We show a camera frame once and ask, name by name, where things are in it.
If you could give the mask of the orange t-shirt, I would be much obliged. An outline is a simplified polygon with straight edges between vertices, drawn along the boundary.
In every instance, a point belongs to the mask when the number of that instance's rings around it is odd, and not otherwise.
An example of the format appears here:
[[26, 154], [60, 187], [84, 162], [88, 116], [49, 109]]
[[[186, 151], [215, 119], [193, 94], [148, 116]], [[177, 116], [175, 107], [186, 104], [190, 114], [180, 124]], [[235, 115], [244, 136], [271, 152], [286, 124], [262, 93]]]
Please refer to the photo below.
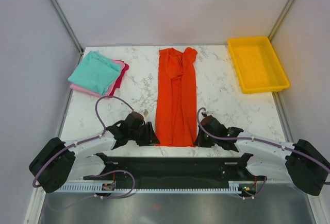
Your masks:
[[160, 146], [193, 147], [197, 137], [197, 51], [159, 51], [156, 136]]

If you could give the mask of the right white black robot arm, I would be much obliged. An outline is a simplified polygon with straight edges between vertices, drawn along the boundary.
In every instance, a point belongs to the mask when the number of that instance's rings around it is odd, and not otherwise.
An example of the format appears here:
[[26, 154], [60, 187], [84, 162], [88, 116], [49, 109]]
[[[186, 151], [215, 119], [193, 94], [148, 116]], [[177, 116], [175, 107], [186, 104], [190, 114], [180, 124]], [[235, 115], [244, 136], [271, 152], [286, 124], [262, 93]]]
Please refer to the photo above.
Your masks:
[[308, 141], [279, 142], [255, 136], [238, 127], [225, 127], [215, 117], [204, 116], [197, 121], [197, 147], [218, 146], [241, 155], [237, 176], [266, 176], [292, 182], [301, 191], [319, 196], [328, 185], [329, 161]]

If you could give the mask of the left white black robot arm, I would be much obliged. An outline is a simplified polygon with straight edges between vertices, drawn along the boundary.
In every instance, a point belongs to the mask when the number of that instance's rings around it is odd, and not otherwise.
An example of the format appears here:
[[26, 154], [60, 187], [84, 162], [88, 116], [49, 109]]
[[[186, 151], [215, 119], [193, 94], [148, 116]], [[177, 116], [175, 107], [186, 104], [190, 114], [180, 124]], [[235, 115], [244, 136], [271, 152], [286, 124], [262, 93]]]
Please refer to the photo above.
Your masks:
[[122, 147], [129, 141], [138, 146], [160, 143], [152, 123], [132, 111], [126, 119], [104, 126], [100, 133], [83, 140], [64, 142], [59, 137], [50, 139], [29, 165], [34, 176], [32, 185], [46, 193], [60, 189], [68, 180], [98, 175], [109, 179], [113, 174], [111, 164], [105, 162], [104, 152]]

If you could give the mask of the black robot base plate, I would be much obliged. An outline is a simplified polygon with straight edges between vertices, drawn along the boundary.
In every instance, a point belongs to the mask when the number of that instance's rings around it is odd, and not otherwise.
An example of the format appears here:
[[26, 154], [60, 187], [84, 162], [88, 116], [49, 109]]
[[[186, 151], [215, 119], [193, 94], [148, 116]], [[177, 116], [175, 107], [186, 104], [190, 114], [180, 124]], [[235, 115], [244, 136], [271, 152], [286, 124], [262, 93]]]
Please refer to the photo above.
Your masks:
[[120, 186], [227, 186], [230, 181], [263, 181], [245, 168], [249, 156], [241, 157], [108, 157], [100, 175], [87, 180], [115, 179]]

